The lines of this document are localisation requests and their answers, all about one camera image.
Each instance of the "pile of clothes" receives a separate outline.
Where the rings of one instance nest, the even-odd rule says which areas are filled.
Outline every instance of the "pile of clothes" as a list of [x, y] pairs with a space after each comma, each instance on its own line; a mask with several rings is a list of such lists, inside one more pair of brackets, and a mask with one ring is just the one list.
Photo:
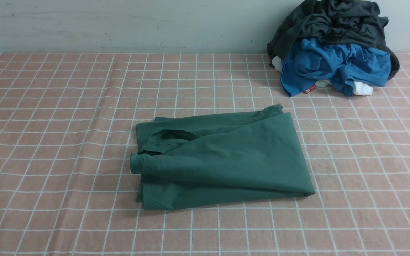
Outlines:
[[267, 45], [270, 66], [292, 97], [314, 84], [347, 95], [371, 95], [400, 69], [386, 46], [387, 17], [365, 0], [305, 0]]
[[147, 210], [314, 194], [290, 113], [257, 112], [155, 118], [139, 123], [136, 202]]

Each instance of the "blue fabric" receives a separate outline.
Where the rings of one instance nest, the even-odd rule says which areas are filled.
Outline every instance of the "blue fabric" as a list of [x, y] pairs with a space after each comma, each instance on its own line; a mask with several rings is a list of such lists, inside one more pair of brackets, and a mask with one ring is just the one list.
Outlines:
[[390, 55], [357, 44], [320, 45], [315, 38], [296, 43], [283, 62], [281, 84], [293, 97], [328, 79], [347, 96], [353, 95], [353, 81], [385, 87], [390, 74]]

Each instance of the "folded green t-shirt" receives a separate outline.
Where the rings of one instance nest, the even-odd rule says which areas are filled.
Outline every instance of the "folded green t-shirt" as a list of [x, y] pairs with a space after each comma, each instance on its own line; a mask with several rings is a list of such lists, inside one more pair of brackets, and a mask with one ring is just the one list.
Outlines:
[[155, 118], [136, 126], [141, 174], [137, 201], [178, 210], [314, 194], [290, 113], [257, 112]]

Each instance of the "red label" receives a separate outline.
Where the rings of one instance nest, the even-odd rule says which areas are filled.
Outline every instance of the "red label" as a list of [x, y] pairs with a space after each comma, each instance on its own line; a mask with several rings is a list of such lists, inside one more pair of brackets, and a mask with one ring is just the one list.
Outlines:
[[312, 90], [314, 90], [314, 89], [316, 89], [316, 85], [315, 84], [313, 84], [311, 87], [309, 87], [308, 89], [306, 89], [305, 91], [304, 91], [304, 93], [305, 94], [308, 94], [308, 93], [310, 93]]

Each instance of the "green fabric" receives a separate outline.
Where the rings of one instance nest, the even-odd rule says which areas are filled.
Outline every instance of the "green fabric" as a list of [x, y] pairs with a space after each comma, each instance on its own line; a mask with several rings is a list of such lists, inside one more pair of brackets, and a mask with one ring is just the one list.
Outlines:
[[139, 123], [132, 173], [137, 202], [149, 210], [314, 194], [290, 113], [258, 112], [155, 118]]

